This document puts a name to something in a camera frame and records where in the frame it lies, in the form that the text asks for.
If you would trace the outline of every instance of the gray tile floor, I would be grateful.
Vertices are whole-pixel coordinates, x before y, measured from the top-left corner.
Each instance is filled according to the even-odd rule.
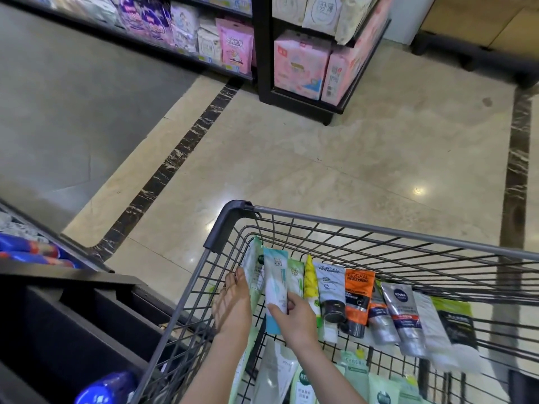
[[[61,231],[198,76],[0,4],[0,197]]]

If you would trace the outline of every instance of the person's left hand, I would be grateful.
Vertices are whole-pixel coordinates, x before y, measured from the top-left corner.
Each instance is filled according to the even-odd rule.
[[[233,272],[226,275],[225,286],[211,309],[217,333],[245,338],[246,342],[252,313],[249,286],[242,267],[236,270],[236,275]]]

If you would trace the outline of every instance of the gray tube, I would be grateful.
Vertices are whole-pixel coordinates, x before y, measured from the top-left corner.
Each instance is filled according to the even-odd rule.
[[[425,333],[423,333],[423,328],[421,327],[412,287],[410,285],[382,282],[382,292],[391,318],[401,338],[399,346],[402,355],[427,359]]]
[[[369,305],[369,329],[373,335],[374,343],[378,346],[397,344],[401,340],[391,316],[387,311],[384,297],[377,282],[373,286],[373,295]]]

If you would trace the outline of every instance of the beige tile floor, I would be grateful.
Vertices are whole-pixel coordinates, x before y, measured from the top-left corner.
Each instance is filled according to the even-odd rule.
[[[225,80],[202,76],[66,228],[97,244]],[[229,200],[497,244],[514,86],[381,45],[329,127],[239,91],[107,264],[178,300]],[[539,118],[539,101],[534,103]],[[539,161],[533,125],[531,163]],[[530,167],[526,248],[539,251]],[[488,309],[478,314],[489,317]],[[469,402],[504,402],[470,392]]]

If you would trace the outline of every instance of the metal wire mesh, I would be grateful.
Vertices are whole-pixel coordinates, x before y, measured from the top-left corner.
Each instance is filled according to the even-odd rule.
[[[159,360],[145,375],[135,403],[181,399],[211,345],[211,299],[226,273],[241,264],[255,236],[265,247],[287,250],[290,258],[305,261],[310,254],[316,261],[374,270],[379,279],[410,284],[431,296],[471,302],[479,351],[487,364],[483,374],[438,373],[425,360],[401,356],[396,346],[384,351],[366,346],[371,372],[415,374],[434,403],[509,402],[508,370],[539,374],[539,254],[264,207],[253,210],[254,218],[233,227],[222,252],[204,251],[179,301],[181,317],[167,327],[155,354]],[[240,384],[241,404],[250,401],[266,339],[274,337],[264,333],[264,316],[261,298],[253,312],[253,325],[261,332]],[[340,350],[355,350],[362,341],[340,333],[336,345],[321,344],[337,362]]]

